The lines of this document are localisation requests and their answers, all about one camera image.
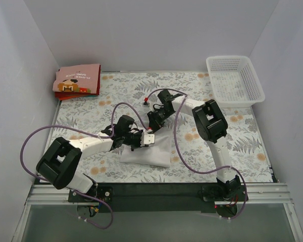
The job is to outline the white t shirt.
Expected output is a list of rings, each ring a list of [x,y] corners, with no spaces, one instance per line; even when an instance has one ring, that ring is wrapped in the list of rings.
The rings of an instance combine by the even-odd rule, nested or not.
[[[125,146],[120,162],[169,168],[171,166],[170,152],[171,136],[168,134],[156,135],[155,144],[147,148],[131,151],[128,146]]]

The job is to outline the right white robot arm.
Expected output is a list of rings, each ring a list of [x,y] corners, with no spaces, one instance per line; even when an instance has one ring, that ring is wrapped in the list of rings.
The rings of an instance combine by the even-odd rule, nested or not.
[[[158,94],[161,102],[160,108],[152,108],[147,113],[149,127],[155,133],[165,124],[165,120],[172,115],[174,121],[174,143],[177,142],[177,119],[179,113],[189,115],[194,118],[196,129],[199,136],[207,143],[210,148],[215,169],[212,171],[201,172],[188,167],[189,170],[198,174],[217,174],[217,184],[211,192],[207,192],[211,198],[237,201],[238,193],[241,189],[240,176],[232,168],[232,162],[227,148],[227,129],[228,124],[224,118],[218,104],[213,99],[209,101],[197,101],[188,98],[182,93],[172,95],[168,89],[162,89]]]

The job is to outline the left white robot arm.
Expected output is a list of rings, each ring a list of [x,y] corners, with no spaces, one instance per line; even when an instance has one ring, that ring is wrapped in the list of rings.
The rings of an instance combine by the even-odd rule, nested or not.
[[[77,140],[56,138],[36,166],[36,171],[56,189],[69,188],[80,192],[88,202],[97,197],[96,182],[77,171],[79,161],[101,152],[109,152],[122,145],[131,150],[141,148],[143,129],[134,128],[134,119],[123,115],[115,125],[109,125],[96,137]]]

